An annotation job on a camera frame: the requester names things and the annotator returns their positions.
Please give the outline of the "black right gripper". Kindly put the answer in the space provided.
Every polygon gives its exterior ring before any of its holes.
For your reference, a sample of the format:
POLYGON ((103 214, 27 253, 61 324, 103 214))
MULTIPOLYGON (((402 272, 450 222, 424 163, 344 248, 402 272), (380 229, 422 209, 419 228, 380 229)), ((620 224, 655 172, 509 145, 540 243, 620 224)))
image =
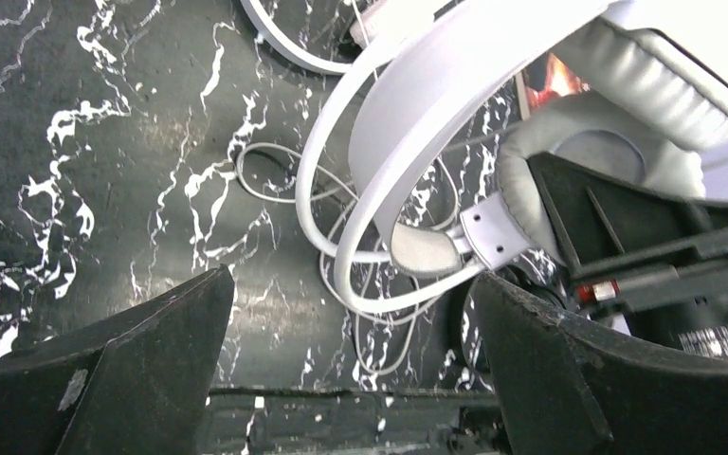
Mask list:
POLYGON ((558 254, 593 319, 728 361, 728 207, 704 207, 541 153, 527 161, 526 234, 558 254))

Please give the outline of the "large white over-ear headphones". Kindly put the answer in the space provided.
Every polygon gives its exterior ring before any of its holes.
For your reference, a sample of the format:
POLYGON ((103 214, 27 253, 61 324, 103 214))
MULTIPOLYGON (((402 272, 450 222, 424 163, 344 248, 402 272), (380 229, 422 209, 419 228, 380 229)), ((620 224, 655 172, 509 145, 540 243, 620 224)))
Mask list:
POLYGON ((560 142, 578 129, 630 138, 653 134, 663 155, 693 161, 728 143, 728 3, 683 1, 380 1, 364 12, 375 36, 398 30, 408 45, 373 68, 364 43, 338 76, 300 156, 295 206, 309 242, 334 261, 332 294, 367 317, 420 308, 511 262, 531 245, 537 201, 519 148, 500 164, 500 191, 440 230, 398 217, 417 181, 476 110, 547 52, 598 96, 575 114, 557 104, 519 126, 519 137, 560 142), (312 186, 338 119, 373 80, 351 133, 354 198, 338 242, 317 226, 312 186))

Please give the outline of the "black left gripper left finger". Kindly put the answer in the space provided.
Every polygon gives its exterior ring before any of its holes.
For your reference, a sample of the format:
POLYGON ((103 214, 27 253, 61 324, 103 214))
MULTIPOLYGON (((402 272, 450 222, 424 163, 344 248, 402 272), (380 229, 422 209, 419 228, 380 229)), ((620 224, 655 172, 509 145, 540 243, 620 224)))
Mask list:
POLYGON ((0 358, 0 454, 192 454, 235 295, 218 266, 0 358))

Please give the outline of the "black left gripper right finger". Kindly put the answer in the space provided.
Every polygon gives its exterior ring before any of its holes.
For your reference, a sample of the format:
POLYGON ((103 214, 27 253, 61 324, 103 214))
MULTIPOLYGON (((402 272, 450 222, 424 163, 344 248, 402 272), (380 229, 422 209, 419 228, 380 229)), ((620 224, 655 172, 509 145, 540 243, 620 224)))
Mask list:
POLYGON ((473 283, 516 454, 728 454, 728 362, 630 337, 503 278, 473 283))

